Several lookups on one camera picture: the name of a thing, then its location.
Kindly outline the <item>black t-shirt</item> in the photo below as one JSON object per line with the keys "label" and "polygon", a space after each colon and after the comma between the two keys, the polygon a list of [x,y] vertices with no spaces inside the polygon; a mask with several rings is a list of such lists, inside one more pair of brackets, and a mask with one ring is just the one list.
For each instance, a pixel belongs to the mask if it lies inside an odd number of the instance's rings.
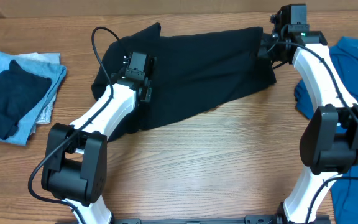
{"label": "black t-shirt", "polygon": [[108,84],[106,75],[123,67],[125,53],[142,52],[157,59],[150,103],[127,115],[110,141],[182,121],[276,82],[270,60],[257,56],[264,37],[261,27],[173,37],[160,33],[161,25],[155,23],[112,43],[103,56],[104,67],[91,86],[96,99]]}

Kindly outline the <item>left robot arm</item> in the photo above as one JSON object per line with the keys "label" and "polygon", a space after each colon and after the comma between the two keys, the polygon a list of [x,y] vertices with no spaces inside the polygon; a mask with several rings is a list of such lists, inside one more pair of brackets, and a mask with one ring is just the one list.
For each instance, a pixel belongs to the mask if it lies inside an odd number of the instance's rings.
{"label": "left robot arm", "polygon": [[57,123],[49,132],[41,186],[71,207],[77,223],[114,223],[102,196],[108,138],[140,103],[150,101],[155,60],[138,52],[125,57],[123,68],[82,117],[69,125]]}

